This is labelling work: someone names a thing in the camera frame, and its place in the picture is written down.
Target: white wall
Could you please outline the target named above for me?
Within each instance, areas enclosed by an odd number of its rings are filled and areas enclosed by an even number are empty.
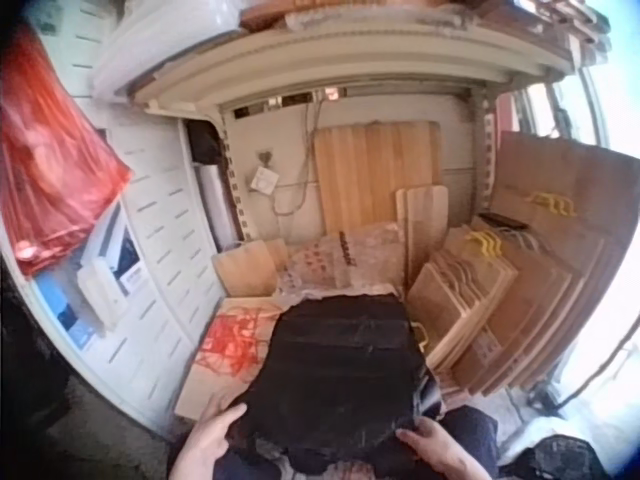
[[[296,184],[304,159],[303,105],[286,107],[235,120],[225,114],[229,153],[238,177],[239,194],[248,210],[256,236],[264,239],[283,236],[299,243],[324,233],[320,191],[315,171],[307,199],[294,217],[276,219],[271,199],[249,191],[248,185],[260,165],[257,152],[271,150],[272,168],[280,174],[275,192],[279,211],[288,211],[300,201],[302,188]],[[309,125],[312,123],[309,114]],[[378,95],[325,102],[319,127],[355,123],[432,120],[442,132],[443,183],[450,191],[450,223],[467,221],[471,212],[474,185],[473,120],[468,106],[446,95]]]
[[[134,172],[122,202],[149,280],[129,299],[115,331],[78,346],[35,282],[20,274],[13,258],[7,263],[34,316],[70,364],[126,414],[166,435],[185,368],[224,295],[184,137],[175,119],[91,99],[92,66],[114,26],[106,0],[104,7],[95,0],[42,3],[61,8],[53,15],[55,34],[39,32],[59,78],[94,126],[107,130],[109,143]],[[36,10],[30,18],[42,15],[47,12]],[[2,227],[7,256],[11,249]]]

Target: red plastic bag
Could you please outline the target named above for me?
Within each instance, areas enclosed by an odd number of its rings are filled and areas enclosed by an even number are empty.
[[[0,207],[25,275],[78,247],[131,178],[53,70],[38,37],[16,32],[2,62]]]

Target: cardboard sheet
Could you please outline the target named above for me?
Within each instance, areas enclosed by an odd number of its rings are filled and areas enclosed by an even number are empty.
[[[231,297],[265,297],[276,290],[276,265],[262,240],[215,255],[213,266]]]
[[[272,298],[224,299],[198,348],[176,415],[197,420],[210,398],[224,409],[244,392],[262,367],[281,312]]]

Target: dark trousers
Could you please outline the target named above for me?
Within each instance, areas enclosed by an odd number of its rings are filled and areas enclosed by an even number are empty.
[[[480,410],[464,406],[448,412],[440,424],[449,434],[482,465],[491,478],[498,476],[498,422]],[[173,465],[184,445],[176,444],[169,456],[169,467]],[[216,462],[213,480],[278,480],[281,473],[277,465],[256,454],[231,447]],[[402,480],[431,480],[443,478],[423,462]]]

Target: wooden cutting board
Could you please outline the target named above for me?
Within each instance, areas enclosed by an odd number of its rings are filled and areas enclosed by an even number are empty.
[[[262,240],[215,255],[213,266],[231,297],[268,297],[276,291],[276,266]]]
[[[314,151],[327,233],[395,221],[397,190],[440,182],[433,122],[323,128]]]
[[[429,255],[447,234],[449,191],[443,185],[406,190],[407,255],[409,283],[418,277]]]

